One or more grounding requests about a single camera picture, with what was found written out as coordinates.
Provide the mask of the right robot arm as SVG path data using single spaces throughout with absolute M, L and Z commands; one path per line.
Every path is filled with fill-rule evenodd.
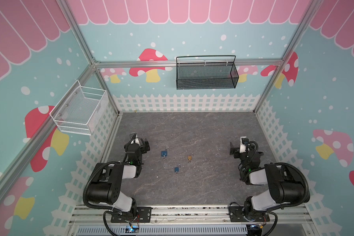
M 259 151 L 257 142 L 242 137 L 239 147 L 230 144 L 230 155 L 241 161 L 238 166 L 240 181 L 268 187 L 259 195 L 247 197 L 242 205 L 230 203 L 232 222 L 268 221 L 270 211 L 295 207 L 310 200 L 308 181 L 297 167 L 285 162 L 260 166 L 264 153 Z

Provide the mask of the white mesh wall basket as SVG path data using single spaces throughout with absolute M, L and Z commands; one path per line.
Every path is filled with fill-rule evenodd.
M 50 112 L 60 132 L 92 135 L 109 104 L 107 91 L 82 86 L 75 81 Z

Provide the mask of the black mesh wall basket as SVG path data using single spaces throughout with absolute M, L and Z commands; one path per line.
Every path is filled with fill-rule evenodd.
M 176 57 L 176 88 L 234 89 L 239 80 L 236 56 L 179 56 Z

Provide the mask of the small blue padlock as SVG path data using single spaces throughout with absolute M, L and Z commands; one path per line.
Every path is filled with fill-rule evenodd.
M 174 172 L 178 174 L 180 172 L 181 165 L 178 164 L 177 167 L 174 168 Z

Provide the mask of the large blue padlock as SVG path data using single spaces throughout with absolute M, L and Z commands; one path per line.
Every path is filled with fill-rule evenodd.
M 170 151 L 170 147 L 166 147 L 165 150 L 161 152 L 161 157 L 163 158 L 167 157 L 169 151 Z

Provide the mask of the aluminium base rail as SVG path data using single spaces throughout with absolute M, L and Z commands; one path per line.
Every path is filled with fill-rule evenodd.
M 149 205 L 150 213 L 141 211 L 140 219 L 133 224 L 167 225 L 167 224 L 235 224 L 248 223 L 241 215 L 241 207 L 228 205 Z M 102 209 L 78 206 L 72 214 L 68 225 L 88 225 L 103 223 Z M 310 224 L 313 222 L 304 205 L 288 207 L 273 211 L 278 216 L 279 224 Z

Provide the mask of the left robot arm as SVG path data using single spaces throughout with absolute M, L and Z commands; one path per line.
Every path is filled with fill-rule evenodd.
M 138 178 L 143 162 L 142 155 L 150 151 L 147 139 L 135 138 L 125 146 L 124 161 L 98 163 L 83 190 L 83 203 L 89 208 L 105 209 L 125 221 L 138 217 L 136 200 L 121 191 L 122 180 Z

